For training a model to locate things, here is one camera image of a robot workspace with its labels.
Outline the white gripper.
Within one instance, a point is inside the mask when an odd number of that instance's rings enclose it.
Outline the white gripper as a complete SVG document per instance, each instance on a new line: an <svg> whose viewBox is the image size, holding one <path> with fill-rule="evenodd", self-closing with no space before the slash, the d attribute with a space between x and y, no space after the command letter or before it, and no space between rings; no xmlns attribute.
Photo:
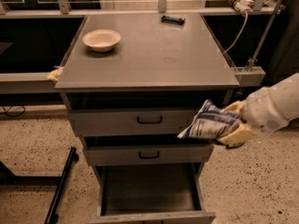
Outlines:
<svg viewBox="0 0 299 224"><path fill-rule="evenodd" d="M248 142L254 136L253 128L272 133L289 124L276 108L269 88L261 88L250 94L245 101L227 105L223 111L241 115L247 122L240 122L232 132L217 139L227 148L240 147Z"/></svg>

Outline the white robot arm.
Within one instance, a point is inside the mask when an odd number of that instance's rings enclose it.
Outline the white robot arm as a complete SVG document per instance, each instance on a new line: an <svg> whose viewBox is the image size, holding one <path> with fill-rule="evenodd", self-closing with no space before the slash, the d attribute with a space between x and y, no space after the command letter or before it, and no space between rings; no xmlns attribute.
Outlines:
<svg viewBox="0 0 299 224"><path fill-rule="evenodd" d="M224 108L240 116L237 127L217 141L227 147L248 142L258 131L272 133L299 118L299 74L251 93Z"/></svg>

